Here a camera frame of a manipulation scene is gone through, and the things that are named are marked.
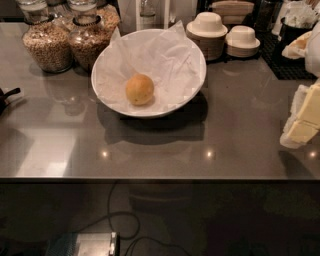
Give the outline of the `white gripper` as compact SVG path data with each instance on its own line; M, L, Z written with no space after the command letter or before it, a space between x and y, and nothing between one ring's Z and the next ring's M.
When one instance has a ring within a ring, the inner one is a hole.
M320 23L287 45L282 56L288 59L305 57L305 69L320 77ZM306 145L320 131L320 84L300 85L294 94L280 144L297 149Z

